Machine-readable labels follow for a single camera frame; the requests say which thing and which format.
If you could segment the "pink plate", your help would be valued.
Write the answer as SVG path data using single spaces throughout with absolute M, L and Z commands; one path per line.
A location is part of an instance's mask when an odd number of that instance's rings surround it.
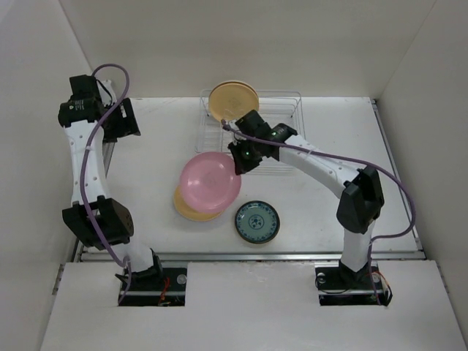
M 226 210 L 241 190 L 241 177 L 235 173 L 231 156 L 203 152 L 192 157 L 179 178 L 181 196 L 192 209 L 206 214 Z

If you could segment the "green blue floral plate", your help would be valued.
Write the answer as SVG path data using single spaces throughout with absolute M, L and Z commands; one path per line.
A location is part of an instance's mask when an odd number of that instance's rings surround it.
M 253 200 L 244 203 L 235 213 L 235 230 L 251 244 L 266 244 L 277 236 L 280 217 L 267 202 Z

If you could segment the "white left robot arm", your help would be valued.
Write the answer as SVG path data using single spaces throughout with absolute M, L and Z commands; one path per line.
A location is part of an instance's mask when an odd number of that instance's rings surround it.
M 62 211 L 65 225 L 87 248 L 113 252 L 124 274 L 147 290 L 163 283 L 163 268 L 153 249 L 134 238 L 129 210 L 114 200 L 107 185 L 104 146 L 140 135 L 130 99 L 116 99 L 92 75 L 69 79 L 72 95 L 60 105 L 58 122 L 69 142 L 73 191 Z

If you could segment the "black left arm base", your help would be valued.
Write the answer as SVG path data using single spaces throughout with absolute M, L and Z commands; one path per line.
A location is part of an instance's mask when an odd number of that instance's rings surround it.
M 147 272 L 116 274 L 119 306 L 179 307 L 186 302 L 187 265 L 156 265 Z

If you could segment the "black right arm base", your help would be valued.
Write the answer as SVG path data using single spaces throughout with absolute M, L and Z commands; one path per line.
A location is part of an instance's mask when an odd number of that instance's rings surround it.
M 388 306 L 393 291 L 378 264 L 353 272 L 341 263 L 315 268 L 315 287 L 321 306 Z

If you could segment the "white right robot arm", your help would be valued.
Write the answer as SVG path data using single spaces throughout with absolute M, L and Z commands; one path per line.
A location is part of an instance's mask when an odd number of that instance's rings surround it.
M 246 174 L 264 158 L 273 158 L 311 176 L 338 198 L 336 218 L 344 229 L 339 280 L 348 288 L 362 283 L 370 267 L 371 234 L 385 203 L 376 168 L 354 168 L 337 162 L 289 125 L 271 127 L 256 110 L 234 123 L 223 121 L 222 127 L 237 137 L 228 146 L 237 174 Z

